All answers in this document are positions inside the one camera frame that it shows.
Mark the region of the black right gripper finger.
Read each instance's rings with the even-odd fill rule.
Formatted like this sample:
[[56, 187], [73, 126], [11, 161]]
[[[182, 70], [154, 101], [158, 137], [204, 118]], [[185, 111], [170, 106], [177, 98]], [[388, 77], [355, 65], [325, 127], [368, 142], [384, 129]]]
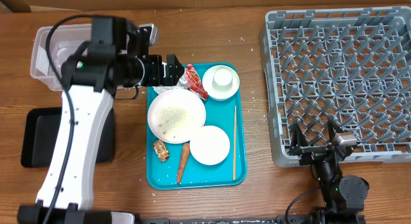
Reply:
[[298, 122], [295, 122], [290, 129], [293, 133], [292, 141], [290, 144], [291, 148], [300, 148], [300, 147], [307, 147], [309, 146], [309, 142], [305, 138]]
[[329, 135], [329, 145], [341, 145], [342, 134], [344, 133], [343, 129], [339, 127], [336, 122], [332, 119], [328, 119], [328, 135]]

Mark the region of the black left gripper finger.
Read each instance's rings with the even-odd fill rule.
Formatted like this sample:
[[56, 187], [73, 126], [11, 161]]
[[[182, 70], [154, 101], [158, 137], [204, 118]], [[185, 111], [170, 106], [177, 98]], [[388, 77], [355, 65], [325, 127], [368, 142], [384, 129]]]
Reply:
[[166, 55], [166, 73], [184, 73], [184, 67], [174, 54]]
[[181, 75], [167, 75], [165, 77], [165, 86], [176, 86], [180, 80]]

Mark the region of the red snack wrapper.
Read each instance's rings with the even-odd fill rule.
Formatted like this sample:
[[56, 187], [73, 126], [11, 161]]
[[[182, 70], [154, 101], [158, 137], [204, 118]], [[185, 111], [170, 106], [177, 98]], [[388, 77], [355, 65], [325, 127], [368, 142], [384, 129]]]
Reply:
[[179, 79], [179, 85], [195, 93], [204, 101], [208, 98], [208, 93], [204, 89], [200, 76], [192, 64], [185, 66], [184, 74]]

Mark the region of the large white plate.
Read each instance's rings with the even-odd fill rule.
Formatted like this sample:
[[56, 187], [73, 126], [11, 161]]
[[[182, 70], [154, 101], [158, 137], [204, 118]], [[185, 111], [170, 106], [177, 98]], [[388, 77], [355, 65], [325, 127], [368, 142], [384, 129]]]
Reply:
[[188, 142], [206, 121], [204, 102], [186, 89], [167, 90], [151, 101], [147, 122], [156, 138], [170, 144]]

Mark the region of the pile of rice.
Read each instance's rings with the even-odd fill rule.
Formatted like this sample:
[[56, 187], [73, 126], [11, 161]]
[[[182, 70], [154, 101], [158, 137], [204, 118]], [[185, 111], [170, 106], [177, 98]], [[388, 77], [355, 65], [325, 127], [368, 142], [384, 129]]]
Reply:
[[188, 112], [180, 107], [166, 107], [159, 113], [158, 127], [163, 135], [179, 132], [185, 125]]

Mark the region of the orange carrot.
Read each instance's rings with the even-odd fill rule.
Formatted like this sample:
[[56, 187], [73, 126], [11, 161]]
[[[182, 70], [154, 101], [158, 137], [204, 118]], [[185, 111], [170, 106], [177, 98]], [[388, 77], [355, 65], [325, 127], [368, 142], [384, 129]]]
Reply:
[[183, 174], [184, 174], [184, 170], [186, 167], [186, 164], [188, 162], [189, 156], [190, 156], [191, 152], [190, 152], [190, 146], [189, 143], [184, 143], [183, 147], [182, 147], [182, 152], [181, 152], [181, 156], [180, 156], [180, 162], [179, 162], [179, 168], [178, 168], [178, 172], [177, 172], [177, 185], [180, 185]]

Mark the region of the brown walnut food scrap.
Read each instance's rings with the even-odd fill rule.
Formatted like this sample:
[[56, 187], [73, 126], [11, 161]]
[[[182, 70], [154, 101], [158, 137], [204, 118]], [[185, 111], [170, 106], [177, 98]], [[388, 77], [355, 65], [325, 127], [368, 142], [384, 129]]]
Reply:
[[154, 143], [153, 143], [153, 149], [157, 155], [157, 158], [160, 162], [166, 162], [169, 157], [170, 157], [170, 152], [168, 151], [165, 143], [160, 140], [157, 139]]

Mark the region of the white napkin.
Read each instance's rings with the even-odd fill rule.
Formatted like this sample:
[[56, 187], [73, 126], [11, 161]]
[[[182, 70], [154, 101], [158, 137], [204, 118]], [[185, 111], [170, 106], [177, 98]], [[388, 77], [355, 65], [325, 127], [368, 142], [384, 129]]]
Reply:
[[161, 94], [163, 92], [166, 92], [167, 90], [172, 90], [176, 89], [176, 86], [158, 86], [158, 87], [152, 87], [152, 89], [157, 93]]

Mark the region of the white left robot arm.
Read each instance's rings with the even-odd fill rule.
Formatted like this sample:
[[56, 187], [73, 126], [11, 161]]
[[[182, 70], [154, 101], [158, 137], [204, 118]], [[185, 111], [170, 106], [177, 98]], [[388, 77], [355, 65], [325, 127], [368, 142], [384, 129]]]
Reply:
[[91, 37], [54, 74], [62, 113], [48, 174], [19, 223], [139, 223], [132, 212], [93, 209], [93, 178], [101, 135], [118, 87], [174, 86], [184, 73], [175, 55], [151, 55], [158, 30], [128, 19], [92, 15]]

